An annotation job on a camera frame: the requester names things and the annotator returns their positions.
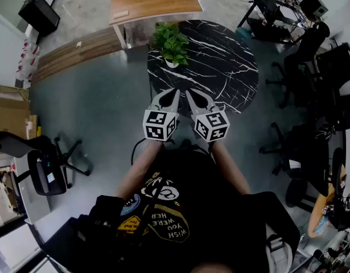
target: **white table leg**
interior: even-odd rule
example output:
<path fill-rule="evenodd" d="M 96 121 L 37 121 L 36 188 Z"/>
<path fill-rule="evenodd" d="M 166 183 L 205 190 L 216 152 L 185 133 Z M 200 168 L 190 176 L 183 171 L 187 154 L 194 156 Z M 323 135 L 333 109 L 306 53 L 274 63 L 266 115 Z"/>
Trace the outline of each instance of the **white table leg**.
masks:
<path fill-rule="evenodd" d="M 124 40 L 124 38 L 122 36 L 122 32 L 120 31 L 118 25 L 117 24 L 113 24 L 113 28 L 116 31 L 116 34 L 117 34 L 117 36 L 119 38 L 120 43 L 122 44 L 122 48 L 124 48 L 124 49 L 128 48 L 128 46 L 127 46 L 127 44 L 126 44 L 126 42 L 125 42 L 125 40 Z"/>

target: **white cube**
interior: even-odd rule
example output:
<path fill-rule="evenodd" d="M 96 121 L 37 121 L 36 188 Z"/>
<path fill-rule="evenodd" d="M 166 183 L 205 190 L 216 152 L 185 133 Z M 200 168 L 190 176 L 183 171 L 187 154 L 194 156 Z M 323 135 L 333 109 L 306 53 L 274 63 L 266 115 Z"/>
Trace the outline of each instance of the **white cube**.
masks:
<path fill-rule="evenodd" d="M 195 131 L 208 143 L 223 139 L 229 129 L 229 121 L 224 111 L 202 114 L 196 117 Z"/>
<path fill-rule="evenodd" d="M 147 139 L 165 142 L 176 129 L 178 114 L 175 112 L 145 110 L 143 129 Z"/>

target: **floor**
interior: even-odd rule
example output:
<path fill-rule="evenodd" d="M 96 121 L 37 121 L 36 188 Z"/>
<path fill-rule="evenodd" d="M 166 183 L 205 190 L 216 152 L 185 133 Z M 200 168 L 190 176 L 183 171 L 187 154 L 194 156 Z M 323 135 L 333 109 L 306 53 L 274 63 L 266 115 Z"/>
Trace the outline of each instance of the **floor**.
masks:
<path fill-rule="evenodd" d="M 280 77 L 271 62 L 282 62 L 285 55 L 295 50 L 279 54 L 272 43 L 251 40 L 247 44 L 259 69 L 257 94 L 242 114 L 228 114 L 231 130 L 224 143 L 253 193 L 273 191 L 285 203 L 290 178 L 283 173 L 272 175 L 278 155 L 261 155 L 258 150 L 277 143 L 270 128 L 272 122 L 277 122 L 286 133 L 306 119 L 305 110 L 292 104 L 280 109 L 283 91 L 279 86 L 265 85 L 266 79 Z M 33 86 L 30 99 L 31 111 L 39 116 L 43 134 L 51 139 L 60 135 L 62 150 L 82 139 L 82 150 L 75 152 L 73 164 L 82 169 L 93 167 L 90 177 L 73 175 L 71 190 L 50 197 L 52 213 L 35 224 L 46 241 L 70 217 L 89 213 L 97 196 L 113 195 L 129 169 L 133 146 L 143 138 L 143 111 L 150 104 L 147 46 L 111 53 L 63 70 Z M 190 120 L 179 119 L 180 125 L 172 137 L 176 145 L 167 148 L 176 148 L 184 138 L 206 148 L 201 139 L 195 139 Z M 137 148 L 137 155 L 143 147 L 141 144 Z M 313 187 L 309 194 L 316 195 Z M 286 209 L 296 225 L 303 226 L 300 231 L 306 232 L 310 214 L 297 207 Z M 325 246 L 335 233 L 334 228 L 328 228 L 321 238 L 302 246 L 307 245 L 312 253 Z"/>
<path fill-rule="evenodd" d="M 126 24 L 132 46 L 151 42 L 157 21 L 205 19 L 235 31 L 251 0 L 199 0 L 204 12 L 195 15 L 170 15 Z M 110 0 L 56 0 L 53 9 L 61 17 L 58 29 L 39 40 L 42 55 L 74 39 L 108 27 Z"/>

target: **black office chair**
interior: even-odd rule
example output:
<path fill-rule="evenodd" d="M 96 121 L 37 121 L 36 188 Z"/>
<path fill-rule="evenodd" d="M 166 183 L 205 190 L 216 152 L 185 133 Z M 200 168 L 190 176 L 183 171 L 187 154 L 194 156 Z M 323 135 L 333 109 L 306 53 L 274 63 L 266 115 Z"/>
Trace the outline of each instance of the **black office chair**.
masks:
<path fill-rule="evenodd" d="M 16 177 L 16 182 L 21 182 L 31 175 L 37 194 L 58 195 L 65 193 L 66 188 L 70 189 L 72 186 L 71 183 L 67 182 L 66 168 L 85 176 L 90 175 L 89 171 L 81 171 L 68 163 L 68 159 L 81 141 L 77 140 L 67 153 L 62 154 L 58 145 L 59 140 L 59 138 L 55 138 L 55 146 L 44 135 L 25 140 L 6 131 L 0 131 L 0 152 L 16 158 L 28 154 L 29 171 Z"/>
<path fill-rule="evenodd" d="M 305 106 L 315 101 L 315 78 L 304 62 L 313 60 L 328 36 L 330 36 L 329 27 L 324 22 L 316 23 L 300 37 L 301 43 L 297 52 L 285 58 L 285 70 L 279 63 L 272 63 L 272 66 L 279 68 L 283 78 L 281 81 L 266 80 L 266 84 L 286 86 L 285 99 L 280 108 L 286 107 L 291 92 L 295 95 L 296 106 Z"/>
<path fill-rule="evenodd" d="M 298 206 L 312 212 L 313 207 L 303 203 L 302 200 L 316 201 L 316 198 L 306 195 L 308 182 L 319 193 L 328 196 L 328 138 L 331 132 L 315 132 L 312 126 L 301 125 L 293 127 L 289 135 L 284 138 L 275 122 L 271 126 L 276 129 L 281 148 L 266 151 L 261 147 L 260 153 L 280 154 L 279 164 L 273 169 L 272 173 L 278 175 L 282 169 L 292 178 L 286 192 L 287 206 Z M 299 167 L 290 164 L 290 161 L 298 162 Z"/>

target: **wooden tabletop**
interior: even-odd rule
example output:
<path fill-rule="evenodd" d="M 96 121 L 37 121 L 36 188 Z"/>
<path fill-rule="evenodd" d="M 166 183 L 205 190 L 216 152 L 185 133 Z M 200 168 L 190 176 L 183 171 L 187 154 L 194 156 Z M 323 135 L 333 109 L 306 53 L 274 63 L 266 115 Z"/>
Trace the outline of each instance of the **wooden tabletop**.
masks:
<path fill-rule="evenodd" d="M 111 0 L 109 24 L 125 23 L 151 16 L 195 13 L 202 10 L 198 0 Z"/>
<path fill-rule="evenodd" d="M 340 178 L 342 180 L 344 180 L 344 177 L 345 177 L 345 168 L 344 168 L 344 165 L 342 165 Z M 323 210 L 325 204 L 328 202 L 331 202 L 333 200 L 334 194 L 335 194 L 335 189 L 334 189 L 333 185 L 330 183 L 329 183 L 328 197 L 325 197 L 325 196 L 319 194 L 318 199 L 316 200 L 316 203 L 315 203 L 314 208 L 312 210 L 310 220 L 309 220 L 309 226 L 307 229 L 307 233 L 308 233 L 310 238 L 315 238 L 315 237 L 318 237 L 319 235 L 321 235 L 322 232 L 320 234 L 315 234 L 314 231 L 315 231 L 316 227 L 318 226 L 320 220 L 323 217 L 322 210 Z"/>

